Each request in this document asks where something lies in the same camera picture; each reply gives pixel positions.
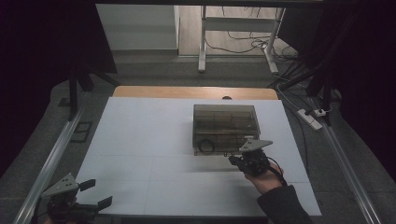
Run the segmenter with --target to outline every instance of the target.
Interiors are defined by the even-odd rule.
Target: human hand
[[[271,163],[271,166],[283,174],[283,169],[280,169],[273,163]],[[256,187],[260,194],[264,194],[274,188],[282,187],[282,183],[280,182],[279,178],[270,170],[267,170],[264,174],[259,176],[245,174],[245,178],[253,183],[254,187]]]

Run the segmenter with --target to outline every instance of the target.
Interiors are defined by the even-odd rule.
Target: metal rail
[[[315,108],[319,108],[318,104],[314,102],[312,98],[309,98],[309,102],[311,105],[314,105]],[[355,195],[356,201],[358,202],[367,223],[382,223],[379,219],[377,212],[375,211],[373,203],[371,202],[367,194],[367,191],[364,189],[364,186],[361,184],[358,177],[356,176],[355,171],[353,170],[352,165],[347,158],[347,154],[345,153],[343,147],[338,141],[334,130],[324,121],[321,122],[321,125],[323,126],[323,130],[326,133],[325,136],[329,142],[332,152],[334,153],[334,157],[337,159],[338,165],[340,166],[341,171],[346,178],[346,182],[348,183],[350,190]]]
[[[64,150],[66,149],[67,144],[70,141],[70,138],[73,134],[73,131],[76,129],[79,119],[81,118],[82,113],[85,109],[85,104],[91,97],[90,92],[82,93],[82,100],[79,105],[79,109],[74,118],[70,121],[67,121],[64,125],[64,129],[59,135],[58,140],[56,141],[51,153],[49,154],[46,162],[44,163],[43,168],[35,180],[32,188],[30,189],[29,194],[27,195],[18,215],[14,219],[14,224],[28,224],[30,223],[33,213],[35,211],[35,204],[37,203],[38,198],[41,195],[41,192],[47,187],[49,184],[53,173],[64,154]]]

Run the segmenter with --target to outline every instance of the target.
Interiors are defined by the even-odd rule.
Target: dark background
[[[332,86],[341,92],[343,118],[396,180],[396,6],[386,0],[363,0],[359,7],[327,71],[332,73]],[[287,8],[278,36],[300,55],[309,55],[305,64],[312,68],[329,50],[350,10]]]
[[[51,89],[72,67],[117,70],[92,1],[6,0],[0,10],[2,175],[41,120]]]

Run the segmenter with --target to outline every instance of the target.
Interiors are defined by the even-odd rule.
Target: white wall
[[[178,7],[96,7],[111,49],[177,49]]]

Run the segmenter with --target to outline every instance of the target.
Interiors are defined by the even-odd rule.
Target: table leg
[[[201,7],[201,45],[199,47],[199,61],[198,61],[198,71],[200,73],[205,72],[205,60],[206,60],[206,44],[205,44],[205,33],[206,33],[206,6]]]
[[[265,57],[267,58],[267,62],[268,62],[268,65],[270,66],[271,74],[273,74],[273,75],[277,75],[279,73],[279,71],[277,70],[277,67],[274,62],[274,58],[271,54],[271,51],[274,47],[274,41],[275,41],[275,38],[277,35],[277,31],[279,29],[279,25],[282,22],[282,16],[283,16],[284,11],[285,11],[285,8],[283,8],[283,7],[278,11],[275,21],[274,21],[274,27],[271,32],[270,39],[268,40],[268,45],[264,49]]]

